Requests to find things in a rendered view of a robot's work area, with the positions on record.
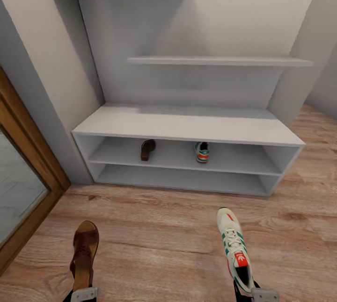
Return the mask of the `gym shoe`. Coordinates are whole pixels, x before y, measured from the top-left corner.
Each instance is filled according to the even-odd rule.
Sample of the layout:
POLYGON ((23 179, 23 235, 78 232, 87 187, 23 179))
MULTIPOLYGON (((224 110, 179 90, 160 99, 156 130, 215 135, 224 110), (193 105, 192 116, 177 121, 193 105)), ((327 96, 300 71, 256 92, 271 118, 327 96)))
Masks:
POLYGON ((236 284, 251 294, 255 286, 240 224, 231 210, 222 207, 217 212, 217 225, 223 238, 229 272, 236 284))
POLYGON ((194 151, 199 163, 206 163, 209 155, 209 144, 207 142, 194 142, 194 151))

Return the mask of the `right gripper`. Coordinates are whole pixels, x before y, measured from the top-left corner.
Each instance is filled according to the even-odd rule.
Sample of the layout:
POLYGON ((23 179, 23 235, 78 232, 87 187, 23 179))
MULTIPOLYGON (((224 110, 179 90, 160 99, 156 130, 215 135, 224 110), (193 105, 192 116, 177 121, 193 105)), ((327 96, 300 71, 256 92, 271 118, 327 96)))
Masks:
MULTIPOLYGON (((239 288, 234 280, 234 290, 235 290, 235 296, 236 296, 236 300, 237 302, 251 302, 251 298, 252 297, 247 297, 246 295, 241 295, 239 288)), ((254 286, 255 288, 261 288, 257 282, 254 282, 254 286)))

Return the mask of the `sandal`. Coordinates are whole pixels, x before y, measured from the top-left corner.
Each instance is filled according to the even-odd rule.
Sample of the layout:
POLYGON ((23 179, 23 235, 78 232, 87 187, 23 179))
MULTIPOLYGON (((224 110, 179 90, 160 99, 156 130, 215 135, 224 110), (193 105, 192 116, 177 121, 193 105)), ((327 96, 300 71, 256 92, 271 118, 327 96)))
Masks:
POLYGON ((73 246, 74 257, 70 271, 74 276, 73 292, 92 285, 94 258, 99 245, 99 233, 94 223, 85 221, 75 232, 73 246))
POLYGON ((148 140, 145 141, 142 145, 142 153, 141 153, 141 160, 142 162, 146 162, 149 159, 150 152, 154 151, 155 149, 155 141, 154 140, 148 140))

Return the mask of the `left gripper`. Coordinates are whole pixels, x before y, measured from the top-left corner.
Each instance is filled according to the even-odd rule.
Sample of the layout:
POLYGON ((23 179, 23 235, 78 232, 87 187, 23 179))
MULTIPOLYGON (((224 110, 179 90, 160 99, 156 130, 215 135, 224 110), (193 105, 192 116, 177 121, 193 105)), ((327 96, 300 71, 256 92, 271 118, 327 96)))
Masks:
MULTIPOLYGON (((72 289, 72 291, 69 293, 69 295, 67 296, 67 298, 64 299, 63 302, 70 302, 70 298, 71 298, 72 293, 73 293, 73 289, 72 289)), ((83 302, 96 302, 96 298, 91 299, 91 300, 86 300, 86 301, 83 301, 83 302)))

